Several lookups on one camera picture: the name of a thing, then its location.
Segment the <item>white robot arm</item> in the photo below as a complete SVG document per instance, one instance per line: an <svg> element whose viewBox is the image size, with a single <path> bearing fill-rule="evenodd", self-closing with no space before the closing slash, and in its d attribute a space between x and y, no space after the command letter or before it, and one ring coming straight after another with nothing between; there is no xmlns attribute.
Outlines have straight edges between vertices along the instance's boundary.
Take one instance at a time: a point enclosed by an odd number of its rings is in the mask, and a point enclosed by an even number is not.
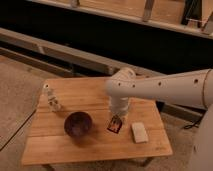
<svg viewBox="0 0 213 171"><path fill-rule="evenodd" d="M205 109L187 170L213 171L213 69L137 79L131 68L122 68L105 86L113 114L125 115L130 97Z"/></svg>

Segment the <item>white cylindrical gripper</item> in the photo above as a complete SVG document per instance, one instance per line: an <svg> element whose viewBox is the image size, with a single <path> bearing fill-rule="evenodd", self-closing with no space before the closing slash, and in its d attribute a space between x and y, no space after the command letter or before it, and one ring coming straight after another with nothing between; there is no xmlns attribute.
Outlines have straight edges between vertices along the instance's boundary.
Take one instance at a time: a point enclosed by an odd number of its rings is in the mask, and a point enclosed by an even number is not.
<svg viewBox="0 0 213 171"><path fill-rule="evenodd" d="M128 113L129 99L128 98L109 98L109 109L113 115L123 117Z"/></svg>

